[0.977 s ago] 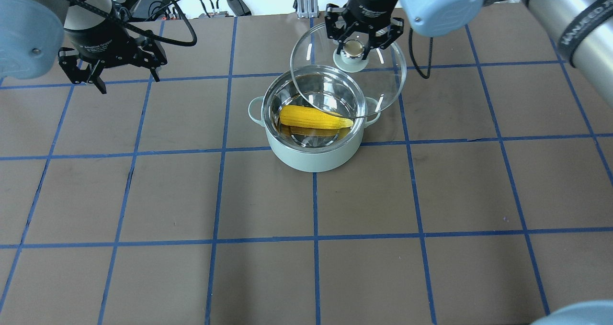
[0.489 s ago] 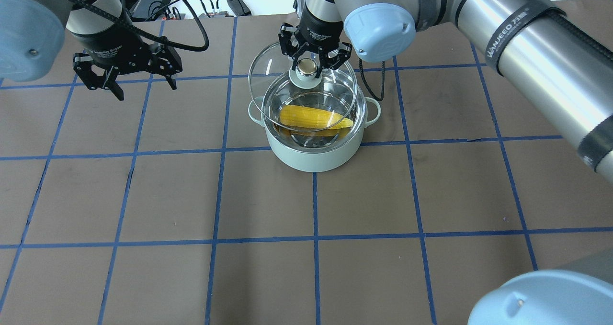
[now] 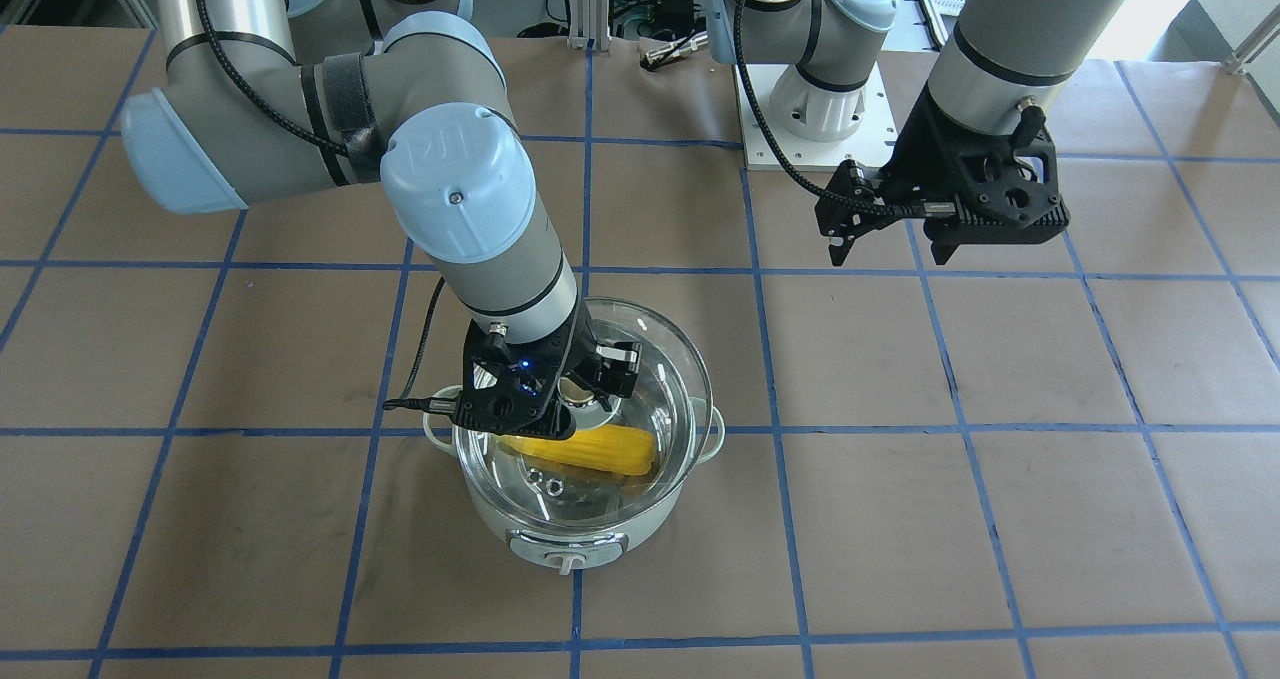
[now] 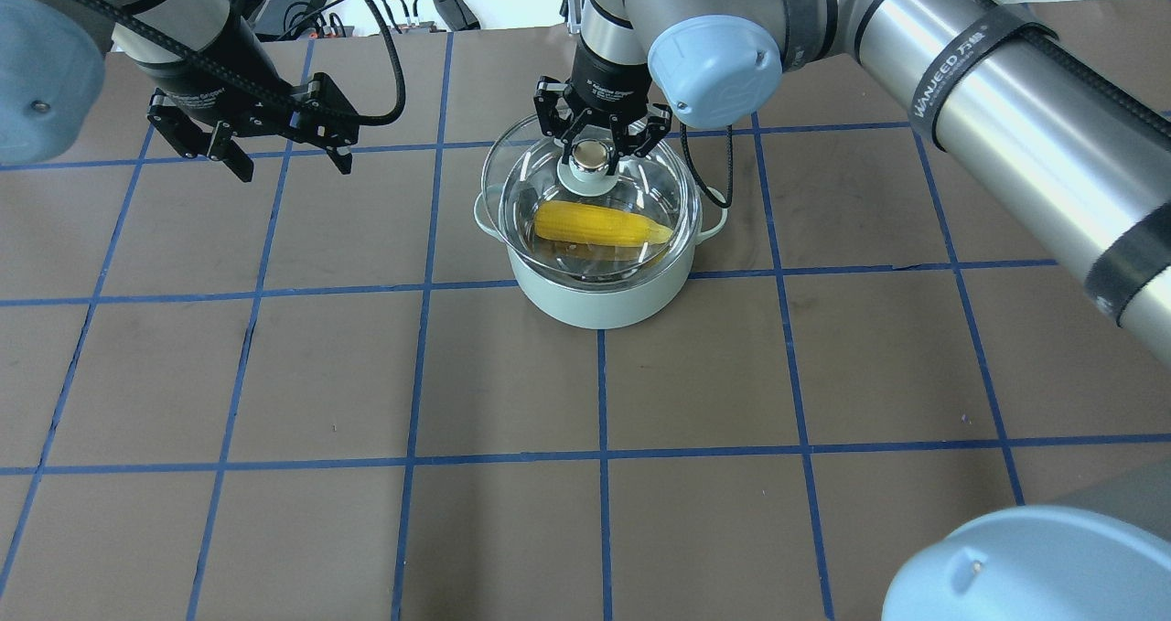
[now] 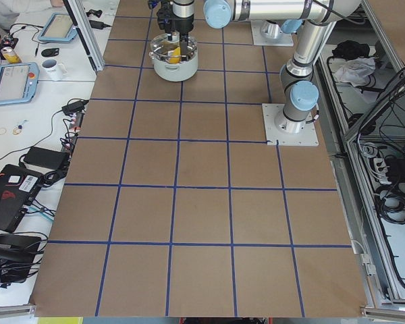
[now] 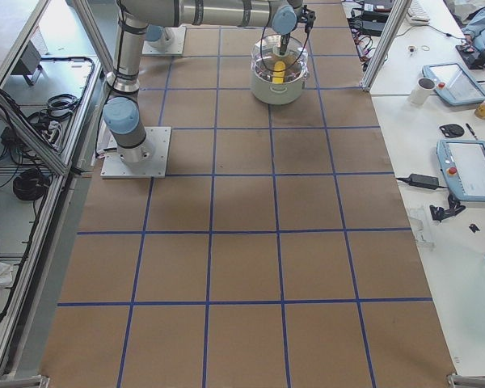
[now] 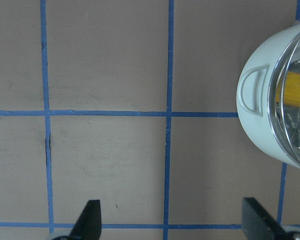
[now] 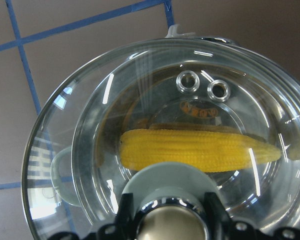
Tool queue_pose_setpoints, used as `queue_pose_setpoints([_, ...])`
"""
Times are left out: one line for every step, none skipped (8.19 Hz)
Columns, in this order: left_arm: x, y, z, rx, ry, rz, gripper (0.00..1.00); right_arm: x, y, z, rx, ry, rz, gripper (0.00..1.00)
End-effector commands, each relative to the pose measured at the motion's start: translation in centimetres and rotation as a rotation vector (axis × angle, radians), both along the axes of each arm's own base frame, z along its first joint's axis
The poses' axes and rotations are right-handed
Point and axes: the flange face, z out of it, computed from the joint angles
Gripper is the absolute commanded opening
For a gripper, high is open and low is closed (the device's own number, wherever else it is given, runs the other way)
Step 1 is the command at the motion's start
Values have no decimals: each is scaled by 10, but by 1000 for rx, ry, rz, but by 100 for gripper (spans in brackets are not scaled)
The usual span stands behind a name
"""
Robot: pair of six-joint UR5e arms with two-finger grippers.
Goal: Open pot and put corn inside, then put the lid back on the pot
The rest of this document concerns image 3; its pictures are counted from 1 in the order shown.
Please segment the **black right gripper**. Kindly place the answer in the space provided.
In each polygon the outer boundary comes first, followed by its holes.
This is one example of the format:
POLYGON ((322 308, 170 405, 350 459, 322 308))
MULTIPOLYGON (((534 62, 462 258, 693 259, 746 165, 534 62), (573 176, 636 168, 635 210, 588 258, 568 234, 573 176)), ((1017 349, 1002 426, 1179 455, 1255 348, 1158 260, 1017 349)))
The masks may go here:
POLYGON ((589 404, 612 409, 611 397, 631 398, 641 352, 637 340, 600 338, 589 306, 580 304, 557 389, 558 400, 576 409, 589 404))

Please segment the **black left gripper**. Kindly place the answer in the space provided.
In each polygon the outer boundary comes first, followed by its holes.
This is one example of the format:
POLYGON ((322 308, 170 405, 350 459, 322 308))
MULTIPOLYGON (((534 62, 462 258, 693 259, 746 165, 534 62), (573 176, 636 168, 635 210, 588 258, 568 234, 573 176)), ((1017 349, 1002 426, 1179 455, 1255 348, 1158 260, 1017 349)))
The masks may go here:
POLYGON ((888 164, 845 159, 818 191, 814 213, 832 266, 845 265, 858 238, 908 219, 924 222, 934 264, 945 266, 973 240, 1000 238, 992 210, 1000 193, 1000 136, 961 126, 924 91, 888 164))

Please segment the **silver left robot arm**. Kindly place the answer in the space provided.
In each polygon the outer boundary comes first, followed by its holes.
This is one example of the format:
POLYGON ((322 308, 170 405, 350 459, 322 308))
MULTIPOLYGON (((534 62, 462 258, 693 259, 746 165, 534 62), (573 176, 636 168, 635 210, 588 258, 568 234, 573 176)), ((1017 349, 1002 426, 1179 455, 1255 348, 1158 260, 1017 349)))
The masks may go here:
POLYGON ((732 67, 767 152, 815 197, 840 266, 854 242, 919 220, 934 261, 968 245, 1038 245, 1070 213, 1059 187, 1050 106, 1124 0, 966 0, 888 160, 842 160, 826 187, 781 135, 838 143, 863 101, 900 0, 710 0, 712 56, 732 67))

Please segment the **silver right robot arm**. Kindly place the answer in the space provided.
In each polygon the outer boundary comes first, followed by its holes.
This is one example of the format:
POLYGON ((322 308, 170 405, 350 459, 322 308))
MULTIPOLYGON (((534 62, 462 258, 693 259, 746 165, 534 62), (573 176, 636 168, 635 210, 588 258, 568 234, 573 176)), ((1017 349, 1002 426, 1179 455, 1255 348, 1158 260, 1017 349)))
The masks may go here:
POLYGON ((474 363, 518 397, 627 397, 639 351, 598 340, 463 0, 157 0, 166 85, 125 155, 177 214, 380 184, 467 307, 474 363))

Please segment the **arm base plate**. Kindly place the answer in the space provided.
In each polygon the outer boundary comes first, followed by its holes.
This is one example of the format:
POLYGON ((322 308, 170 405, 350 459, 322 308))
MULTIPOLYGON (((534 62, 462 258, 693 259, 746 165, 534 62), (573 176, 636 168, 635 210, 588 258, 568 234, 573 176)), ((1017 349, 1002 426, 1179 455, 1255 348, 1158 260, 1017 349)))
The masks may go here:
POLYGON ((758 104, 780 150, 797 170, 833 170, 854 160, 878 168, 897 140, 881 68, 851 92, 809 85, 790 65, 749 64, 758 104))

